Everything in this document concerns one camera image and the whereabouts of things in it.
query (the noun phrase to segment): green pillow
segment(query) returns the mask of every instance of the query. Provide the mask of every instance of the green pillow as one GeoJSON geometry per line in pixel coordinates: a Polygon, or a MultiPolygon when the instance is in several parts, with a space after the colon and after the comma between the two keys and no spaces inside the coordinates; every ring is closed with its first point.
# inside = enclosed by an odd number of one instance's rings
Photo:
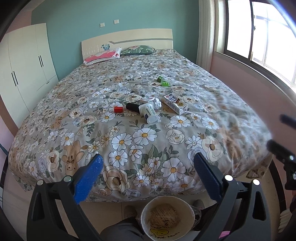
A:
{"type": "Polygon", "coordinates": [[[122,51],[120,55],[152,54],[154,53],[154,50],[155,48],[147,45],[131,46],[122,51]]]}

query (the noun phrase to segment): bed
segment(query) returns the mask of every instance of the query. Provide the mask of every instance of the bed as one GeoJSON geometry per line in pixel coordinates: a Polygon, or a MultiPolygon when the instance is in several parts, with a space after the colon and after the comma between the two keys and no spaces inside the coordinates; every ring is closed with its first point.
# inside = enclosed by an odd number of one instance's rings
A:
{"type": "Polygon", "coordinates": [[[153,35],[155,31],[150,37],[147,31],[141,36],[113,33],[82,43],[84,58],[107,45],[157,42],[158,48],[166,48],[82,64],[37,104],[9,153],[9,168],[25,190],[39,179],[56,182],[73,175],[96,153],[104,168],[87,198],[94,202],[204,191],[193,168],[197,152],[224,174],[264,175],[271,162],[265,124],[230,88],[173,50],[171,30],[153,35]],[[169,87],[156,81],[160,75],[169,87]],[[186,102],[189,111],[178,115],[162,104],[153,124],[125,108],[113,111],[145,96],[161,99],[169,93],[186,102]]]}

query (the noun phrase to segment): red toy block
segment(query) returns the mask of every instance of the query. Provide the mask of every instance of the red toy block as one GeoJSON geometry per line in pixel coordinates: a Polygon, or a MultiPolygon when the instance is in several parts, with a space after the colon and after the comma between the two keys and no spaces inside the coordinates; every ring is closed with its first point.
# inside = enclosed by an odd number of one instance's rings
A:
{"type": "Polygon", "coordinates": [[[115,106],[115,107],[114,107],[114,112],[115,112],[115,113],[122,113],[122,112],[123,112],[123,107],[115,106]]]}

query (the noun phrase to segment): green building block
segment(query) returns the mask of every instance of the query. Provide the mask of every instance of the green building block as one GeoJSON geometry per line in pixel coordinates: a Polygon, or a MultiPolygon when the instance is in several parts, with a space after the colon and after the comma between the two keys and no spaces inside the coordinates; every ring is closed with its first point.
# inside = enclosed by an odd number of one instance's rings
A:
{"type": "Polygon", "coordinates": [[[162,76],[159,76],[159,77],[157,78],[157,82],[161,83],[162,81],[163,81],[163,77],[162,77],[162,76]]]}
{"type": "Polygon", "coordinates": [[[162,82],[161,82],[161,86],[166,86],[166,87],[168,87],[168,86],[169,86],[169,84],[168,84],[168,82],[167,82],[167,81],[162,81],[162,82]]]}

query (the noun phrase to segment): window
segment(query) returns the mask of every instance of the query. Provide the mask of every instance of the window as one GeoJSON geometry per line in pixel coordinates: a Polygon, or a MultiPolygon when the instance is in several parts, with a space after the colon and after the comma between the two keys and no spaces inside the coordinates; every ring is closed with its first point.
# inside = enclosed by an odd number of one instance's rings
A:
{"type": "Polygon", "coordinates": [[[296,38],[265,0],[226,0],[224,53],[296,92],[296,38]]]}

